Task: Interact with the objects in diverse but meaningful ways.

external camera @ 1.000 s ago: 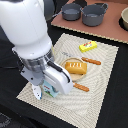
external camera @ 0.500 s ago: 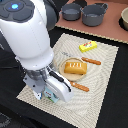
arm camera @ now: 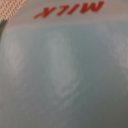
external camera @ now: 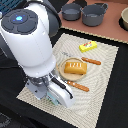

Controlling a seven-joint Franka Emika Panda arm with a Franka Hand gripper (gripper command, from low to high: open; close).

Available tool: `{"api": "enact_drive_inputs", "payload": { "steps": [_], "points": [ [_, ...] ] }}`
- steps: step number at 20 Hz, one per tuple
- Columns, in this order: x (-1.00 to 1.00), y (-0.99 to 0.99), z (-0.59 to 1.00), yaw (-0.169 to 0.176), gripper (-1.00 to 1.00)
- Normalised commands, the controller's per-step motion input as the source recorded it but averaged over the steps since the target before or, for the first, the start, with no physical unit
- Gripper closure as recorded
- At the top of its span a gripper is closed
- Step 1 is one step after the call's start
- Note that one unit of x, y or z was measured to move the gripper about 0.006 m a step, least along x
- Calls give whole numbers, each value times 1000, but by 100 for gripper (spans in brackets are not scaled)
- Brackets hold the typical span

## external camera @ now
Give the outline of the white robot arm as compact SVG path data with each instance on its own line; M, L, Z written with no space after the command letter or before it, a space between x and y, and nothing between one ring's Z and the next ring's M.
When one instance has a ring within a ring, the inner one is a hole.
M58 76L50 41L60 27L61 20L48 1L28 1L0 20L0 48L18 62L28 78L25 86L37 99L47 97L70 107L74 95Z

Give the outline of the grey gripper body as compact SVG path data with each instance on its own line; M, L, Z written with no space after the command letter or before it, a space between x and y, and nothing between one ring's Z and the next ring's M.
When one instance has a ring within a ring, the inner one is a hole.
M71 88L60 78L46 75L44 77L29 77L26 87L35 95L37 99L42 99L50 93L59 103L65 107L71 107L75 98Z

